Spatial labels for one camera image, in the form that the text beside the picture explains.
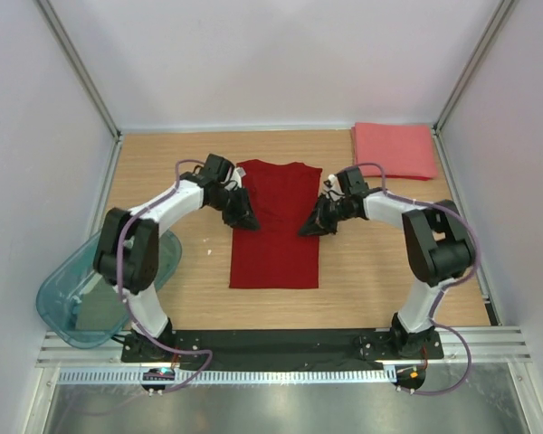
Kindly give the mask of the dark red t shirt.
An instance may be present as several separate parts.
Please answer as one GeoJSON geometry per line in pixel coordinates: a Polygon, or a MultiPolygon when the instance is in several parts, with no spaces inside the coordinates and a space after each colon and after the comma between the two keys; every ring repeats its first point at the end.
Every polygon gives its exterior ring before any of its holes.
{"type": "Polygon", "coordinates": [[[299,230],[317,201],[322,170],[259,159],[239,166],[260,229],[233,231],[229,287],[318,288],[319,238],[302,237],[299,230]]]}

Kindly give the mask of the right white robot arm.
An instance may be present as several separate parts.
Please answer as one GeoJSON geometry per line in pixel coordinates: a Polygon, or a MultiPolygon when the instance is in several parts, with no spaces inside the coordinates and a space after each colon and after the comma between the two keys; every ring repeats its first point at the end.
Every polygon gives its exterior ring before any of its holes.
{"type": "Polygon", "coordinates": [[[467,270],[477,266],[475,240],[452,201],[429,203],[393,194],[384,175],[381,185],[371,188],[361,168],[354,165],[329,176],[299,235],[335,234],[340,222],[355,218],[403,232],[414,283],[393,315],[389,345],[399,357],[416,357],[438,327],[434,319],[446,291],[469,279],[467,270]]]}

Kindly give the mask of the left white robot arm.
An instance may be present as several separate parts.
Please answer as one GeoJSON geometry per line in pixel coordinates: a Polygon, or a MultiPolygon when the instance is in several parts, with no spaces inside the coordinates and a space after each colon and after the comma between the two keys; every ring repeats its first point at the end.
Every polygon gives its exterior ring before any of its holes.
{"type": "Polygon", "coordinates": [[[207,356],[209,350],[177,349],[170,319],[162,308],[155,279],[161,236],[176,222],[205,207],[217,210],[225,225],[257,231],[245,171],[226,158],[208,155],[204,162],[176,163],[175,181],[155,198],[128,210],[106,213],[93,259],[93,268],[116,290],[129,315],[134,338],[155,362],[171,354],[207,356]]]}

